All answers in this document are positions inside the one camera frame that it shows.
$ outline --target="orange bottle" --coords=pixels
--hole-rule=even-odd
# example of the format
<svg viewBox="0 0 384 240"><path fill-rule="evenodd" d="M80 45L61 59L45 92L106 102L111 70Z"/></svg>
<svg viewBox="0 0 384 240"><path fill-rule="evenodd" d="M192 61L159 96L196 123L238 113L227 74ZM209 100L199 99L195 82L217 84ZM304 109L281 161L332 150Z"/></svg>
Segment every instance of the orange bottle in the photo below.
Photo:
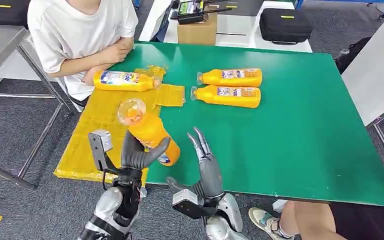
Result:
<svg viewBox="0 0 384 240"><path fill-rule="evenodd" d="M190 99L201 100L208 104L229 105L244 108L256 108L260 104L261 91L258 87L214 86L190 89Z"/></svg>
<svg viewBox="0 0 384 240"><path fill-rule="evenodd" d="M97 71L93 75L96 89L107 91L144 92L156 89L163 81L162 76L148 76L143 73L124 71Z"/></svg>
<svg viewBox="0 0 384 240"><path fill-rule="evenodd" d="M152 112L147 112L145 103L138 98L131 98L122 102L117 111L120 123L127 125L131 134L137 138L145 148L153 149L169 133L164 129L163 121ZM167 150L158 161L164 166L172 166L177 162L180 156L180 148L176 142L171 139Z"/></svg>
<svg viewBox="0 0 384 240"><path fill-rule="evenodd" d="M263 73L259 68L213 69L209 72L198 72L198 85L208 84L225 87L255 87L263 81Z"/></svg>

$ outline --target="black shorts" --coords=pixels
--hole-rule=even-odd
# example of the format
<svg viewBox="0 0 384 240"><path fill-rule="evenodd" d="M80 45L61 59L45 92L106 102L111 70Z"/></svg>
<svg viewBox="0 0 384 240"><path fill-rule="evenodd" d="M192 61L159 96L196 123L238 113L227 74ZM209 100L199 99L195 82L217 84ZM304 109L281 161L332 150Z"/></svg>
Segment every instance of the black shorts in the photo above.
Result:
<svg viewBox="0 0 384 240"><path fill-rule="evenodd" d="M70 96L70 94L68 95L68 97L70 98L70 100L73 102L73 103L75 103L75 104L77 104L77 105L79 105L79 106L81 106L81 107L86 107L86 104L88 103L88 101L89 101L89 97L86 97L84 100L77 100L77 99L75 99L74 97L72 97L72 96Z"/></svg>
<svg viewBox="0 0 384 240"><path fill-rule="evenodd" d="M384 207L331 203L336 233L347 240L384 240Z"/></svg>

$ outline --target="black carrying case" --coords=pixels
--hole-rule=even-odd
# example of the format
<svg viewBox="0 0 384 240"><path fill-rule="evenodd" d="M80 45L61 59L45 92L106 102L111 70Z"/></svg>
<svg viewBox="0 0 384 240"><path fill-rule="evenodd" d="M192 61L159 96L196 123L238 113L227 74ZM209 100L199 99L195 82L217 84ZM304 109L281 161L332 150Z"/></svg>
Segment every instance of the black carrying case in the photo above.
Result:
<svg viewBox="0 0 384 240"><path fill-rule="evenodd" d="M30 0L0 0L0 25L27 26Z"/></svg>
<svg viewBox="0 0 384 240"><path fill-rule="evenodd" d="M301 10L266 8L259 19L261 36L274 43L296 44L310 38L313 26Z"/></svg>

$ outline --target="bottle label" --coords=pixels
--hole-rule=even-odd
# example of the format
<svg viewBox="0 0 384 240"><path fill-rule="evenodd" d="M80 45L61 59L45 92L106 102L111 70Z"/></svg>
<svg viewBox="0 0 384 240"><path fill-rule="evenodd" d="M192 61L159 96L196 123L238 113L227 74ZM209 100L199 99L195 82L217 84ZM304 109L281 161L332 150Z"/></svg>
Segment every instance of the bottle label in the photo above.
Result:
<svg viewBox="0 0 384 240"><path fill-rule="evenodd" d="M256 68L222 70L221 77L224 79L253 78L258 76Z"/></svg>
<svg viewBox="0 0 384 240"><path fill-rule="evenodd" d="M100 76L100 82L111 85L137 84L139 76L139 73L134 72L103 71Z"/></svg>
<svg viewBox="0 0 384 240"><path fill-rule="evenodd" d="M217 87L217 95L223 97L255 97L256 91L249 87Z"/></svg>
<svg viewBox="0 0 384 240"><path fill-rule="evenodd" d="M139 142L145 147L145 152L149 152L153 149L153 147L150 147L147 142L143 142L141 140L139 140ZM168 164L170 162L170 158L167 156L165 152L161 156L159 156L157 160L162 164Z"/></svg>

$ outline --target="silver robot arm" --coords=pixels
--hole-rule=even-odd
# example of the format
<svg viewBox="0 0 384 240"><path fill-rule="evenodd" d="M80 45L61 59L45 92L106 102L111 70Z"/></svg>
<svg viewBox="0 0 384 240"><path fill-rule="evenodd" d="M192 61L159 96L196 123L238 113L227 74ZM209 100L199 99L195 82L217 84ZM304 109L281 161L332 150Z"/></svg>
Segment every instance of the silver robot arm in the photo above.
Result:
<svg viewBox="0 0 384 240"><path fill-rule="evenodd" d="M88 138L96 168L103 171L102 185L105 192L77 239L125 240L140 211L142 169L166 151L170 138L163 139L156 148L145 152L144 146L127 131L121 151L121 168L116 168L107 155L113 148L108 131L90 132ZM106 173L117 175L109 189L105 188Z"/></svg>
<svg viewBox="0 0 384 240"><path fill-rule="evenodd" d="M133 223L138 218L139 209L133 217L124 217L117 213L123 203L123 190L110 187L100 197L95 211L87 222L78 240L115 239L125 240L129 236Z"/></svg>
<svg viewBox="0 0 384 240"><path fill-rule="evenodd" d="M172 207L192 218L203 219L210 240L248 240L242 233L243 222L235 197L223 191L220 166L211 152L205 136L193 128L199 141L187 134L198 156L200 180L192 186L178 183L167 177L173 195Z"/></svg>

